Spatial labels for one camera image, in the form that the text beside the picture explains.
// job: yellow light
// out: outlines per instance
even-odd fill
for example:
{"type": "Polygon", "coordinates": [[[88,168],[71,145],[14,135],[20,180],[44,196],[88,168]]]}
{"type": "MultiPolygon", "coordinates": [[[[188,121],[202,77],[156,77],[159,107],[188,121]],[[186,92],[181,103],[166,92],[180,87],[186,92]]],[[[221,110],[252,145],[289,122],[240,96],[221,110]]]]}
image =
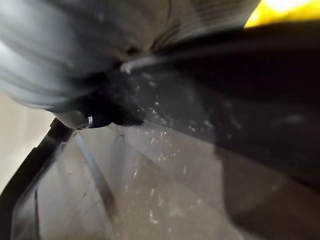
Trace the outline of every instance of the yellow light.
{"type": "Polygon", "coordinates": [[[284,13],[312,2],[311,0],[265,0],[265,4],[272,10],[284,13]]]}
{"type": "Polygon", "coordinates": [[[320,19],[320,0],[262,0],[244,27],[315,19],[320,19]]]}

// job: dark fabric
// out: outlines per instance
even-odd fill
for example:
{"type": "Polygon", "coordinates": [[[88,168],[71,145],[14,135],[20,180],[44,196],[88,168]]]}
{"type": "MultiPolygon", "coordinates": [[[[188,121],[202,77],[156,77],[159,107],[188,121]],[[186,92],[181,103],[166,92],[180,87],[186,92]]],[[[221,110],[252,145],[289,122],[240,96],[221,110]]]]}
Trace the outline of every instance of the dark fabric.
{"type": "Polygon", "coordinates": [[[52,109],[132,54],[242,27],[257,0],[0,1],[0,89],[52,109]]]}

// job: beige wall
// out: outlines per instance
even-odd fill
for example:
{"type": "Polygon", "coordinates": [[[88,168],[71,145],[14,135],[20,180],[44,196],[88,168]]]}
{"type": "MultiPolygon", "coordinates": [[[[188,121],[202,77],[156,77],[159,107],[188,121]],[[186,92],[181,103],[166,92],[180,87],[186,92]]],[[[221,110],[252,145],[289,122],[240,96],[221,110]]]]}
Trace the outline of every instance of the beige wall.
{"type": "Polygon", "coordinates": [[[0,94],[0,193],[53,119],[49,112],[21,106],[0,94]]]}

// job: blurry cloth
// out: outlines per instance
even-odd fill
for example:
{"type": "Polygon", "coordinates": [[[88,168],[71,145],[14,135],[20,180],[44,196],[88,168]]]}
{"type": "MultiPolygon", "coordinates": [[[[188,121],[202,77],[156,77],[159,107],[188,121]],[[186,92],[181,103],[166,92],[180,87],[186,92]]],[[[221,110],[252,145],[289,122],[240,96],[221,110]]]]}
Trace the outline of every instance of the blurry cloth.
{"type": "Polygon", "coordinates": [[[0,0],[0,90],[50,110],[133,53],[242,28],[258,0],[0,0]]]}

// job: plastic surface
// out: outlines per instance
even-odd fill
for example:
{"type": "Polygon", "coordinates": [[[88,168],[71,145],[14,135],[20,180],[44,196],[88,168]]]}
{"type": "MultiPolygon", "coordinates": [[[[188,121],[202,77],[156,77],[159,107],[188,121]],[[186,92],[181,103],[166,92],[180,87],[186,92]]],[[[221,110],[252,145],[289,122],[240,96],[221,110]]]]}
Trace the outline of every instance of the plastic surface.
{"type": "Polygon", "coordinates": [[[61,143],[15,205],[10,239],[317,240],[319,200],[198,138],[111,125],[61,143]]]}

